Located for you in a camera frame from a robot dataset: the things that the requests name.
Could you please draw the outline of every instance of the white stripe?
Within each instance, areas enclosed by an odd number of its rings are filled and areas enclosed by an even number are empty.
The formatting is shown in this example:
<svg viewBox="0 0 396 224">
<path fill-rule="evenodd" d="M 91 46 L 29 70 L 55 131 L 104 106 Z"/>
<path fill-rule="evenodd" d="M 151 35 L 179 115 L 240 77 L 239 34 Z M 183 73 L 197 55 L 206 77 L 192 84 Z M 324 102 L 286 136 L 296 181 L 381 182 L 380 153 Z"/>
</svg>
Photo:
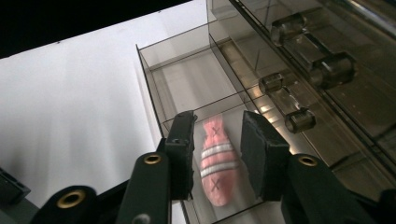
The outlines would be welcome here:
<svg viewBox="0 0 396 224">
<path fill-rule="evenodd" d="M 207 175 L 211 175 L 213 173 L 223 171 L 223 170 L 231 170 L 239 166 L 238 161 L 228 161 L 224 163 L 215 164 L 205 168 L 201 171 L 201 178 L 204 178 Z"/>
<path fill-rule="evenodd" d="M 217 146 L 205 149 L 201 154 L 201 158 L 204 159 L 206 157 L 209 157 L 211 155 L 214 155 L 214 154 L 217 154 L 217 153 L 220 153 L 223 151 L 232 151 L 232 150 L 233 150 L 233 146 L 231 146 L 230 143 L 217 145 Z"/>
</svg>

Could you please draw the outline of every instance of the dark background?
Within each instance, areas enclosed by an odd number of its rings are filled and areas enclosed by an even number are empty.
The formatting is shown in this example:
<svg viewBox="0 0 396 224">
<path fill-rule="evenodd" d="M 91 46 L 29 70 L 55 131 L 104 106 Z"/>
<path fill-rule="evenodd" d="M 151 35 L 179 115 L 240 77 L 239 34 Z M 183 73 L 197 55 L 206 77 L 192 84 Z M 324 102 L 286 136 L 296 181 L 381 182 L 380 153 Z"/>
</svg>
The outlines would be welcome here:
<svg viewBox="0 0 396 224">
<path fill-rule="evenodd" d="M 0 3 L 0 59 L 188 1 L 10 0 L 10 3 Z"/>
</svg>

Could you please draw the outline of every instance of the white wall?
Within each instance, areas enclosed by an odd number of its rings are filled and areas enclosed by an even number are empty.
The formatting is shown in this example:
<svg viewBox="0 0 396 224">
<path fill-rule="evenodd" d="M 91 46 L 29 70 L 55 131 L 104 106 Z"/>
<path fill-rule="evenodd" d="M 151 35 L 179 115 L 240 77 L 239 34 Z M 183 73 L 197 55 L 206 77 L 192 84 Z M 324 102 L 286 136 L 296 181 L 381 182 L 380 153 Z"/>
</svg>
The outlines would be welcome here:
<svg viewBox="0 0 396 224">
<path fill-rule="evenodd" d="M 206 22 L 205 0 L 0 60 L 0 167 L 37 206 L 56 191 L 101 193 L 160 139 L 139 48 Z"/>
</svg>

